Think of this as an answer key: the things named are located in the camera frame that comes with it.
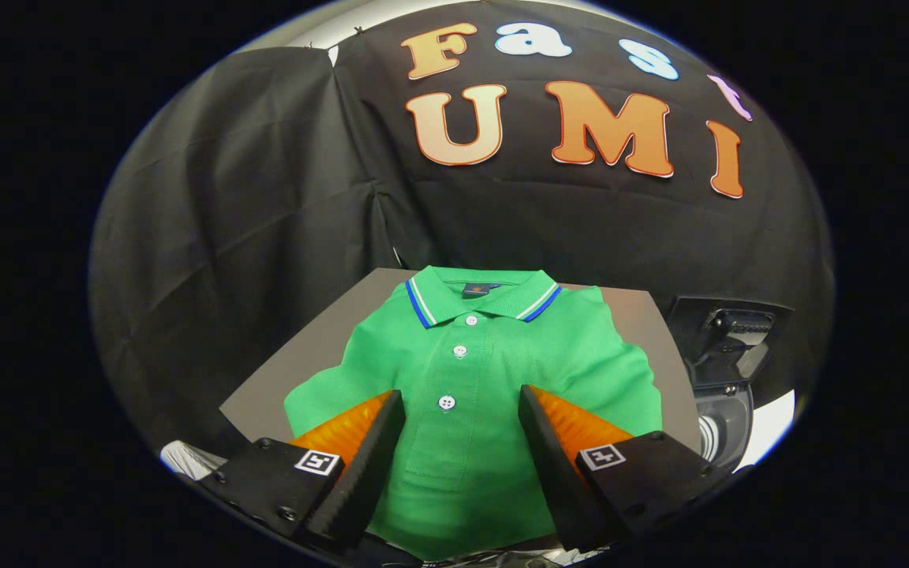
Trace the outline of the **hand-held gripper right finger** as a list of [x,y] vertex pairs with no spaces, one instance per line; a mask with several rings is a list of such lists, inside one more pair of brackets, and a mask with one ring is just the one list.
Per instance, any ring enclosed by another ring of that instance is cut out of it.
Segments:
[[518,403],[553,532],[578,552],[641,540],[717,499],[737,479],[753,413],[743,386],[697,390],[687,443],[664,428],[629,432],[537,386]]

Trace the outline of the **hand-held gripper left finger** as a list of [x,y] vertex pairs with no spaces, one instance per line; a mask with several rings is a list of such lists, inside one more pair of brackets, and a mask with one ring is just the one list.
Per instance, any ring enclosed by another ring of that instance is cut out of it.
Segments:
[[281,538],[346,553],[374,517],[405,420],[400,391],[386,391],[291,442],[259,439],[200,485]]

